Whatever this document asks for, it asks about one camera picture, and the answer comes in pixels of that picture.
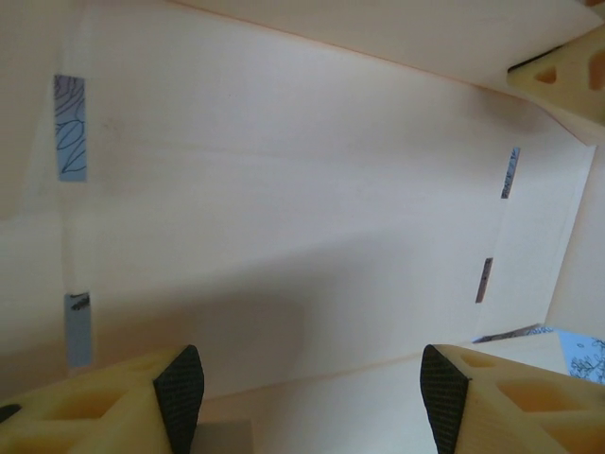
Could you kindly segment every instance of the light wood panel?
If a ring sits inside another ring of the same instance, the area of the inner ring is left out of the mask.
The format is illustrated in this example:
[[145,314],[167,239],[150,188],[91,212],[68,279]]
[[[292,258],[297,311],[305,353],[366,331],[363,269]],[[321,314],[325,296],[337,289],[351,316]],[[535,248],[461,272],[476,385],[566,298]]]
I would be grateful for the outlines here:
[[70,0],[0,3],[0,219],[17,214]]
[[505,93],[507,69],[601,19],[571,0],[178,0]]
[[[480,345],[490,355],[566,373],[556,333]],[[255,454],[436,453],[420,356],[348,375],[206,400],[204,423],[248,422]]]

